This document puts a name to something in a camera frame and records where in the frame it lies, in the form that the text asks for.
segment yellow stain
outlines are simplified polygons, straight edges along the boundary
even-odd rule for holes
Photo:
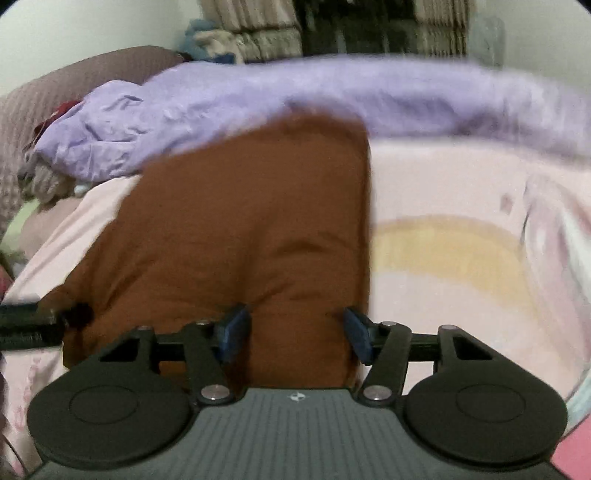
[[[472,286],[500,305],[537,315],[519,239],[463,218],[423,217],[381,225],[372,235],[372,271],[406,271]]]

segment red cloth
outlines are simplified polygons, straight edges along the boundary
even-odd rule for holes
[[[3,267],[0,267],[0,300],[4,298],[11,285],[12,278]]]
[[[49,127],[53,122],[55,122],[59,117],[66,114],[72,107],[78,105],[80,100],[70,100],[69,102],[62,103],[55,112],[51,114],[47,120],[43,120],[39,125],[35,127],[33,130],[35,140],[33,143],[36,143],[37,140],[43,135],[47,127]]]

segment black circular pad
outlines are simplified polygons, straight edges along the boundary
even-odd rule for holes
[[[166,378],[134,364],[105,363],[87,374],[72,370],[33,398],[28,426],[42,458],[77,469],[129,465],[176,440],[189,422],[187,395]]]
[[[470,361],[422,380],[407,395],[404,417],[444,456],[497,468],[547,459],[567,422],[552,388],[496,361]]]

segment brown pillow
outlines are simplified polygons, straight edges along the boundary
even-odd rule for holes
[[[67,336],[65,363],[134,326],[173,332],[244,302],[252,333],[233,385],[347,384],[356,362],[342,310],[367,307],[368,192],[365,130],[318,115],[151,163],[43,300],[95,313]]]

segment black device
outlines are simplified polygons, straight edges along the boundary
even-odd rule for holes
[[[3,307],[0,345],[55,344],[66,318]],[[28,410],[44,461],[29,478],[566,478],[550,463],[566,427],[564,401],[458,327],[413,334],[346,309],[353,350],[373,365],[356,391],[249,388],[237,398],[221,365],[240,350],[250,322],[237,306],[220,322],[173,334],[139,327],[45,387]],[[158,374],[162,361],[185,362],[188,391]],[[432,362],[434,374],[403,396],[409,362]]]

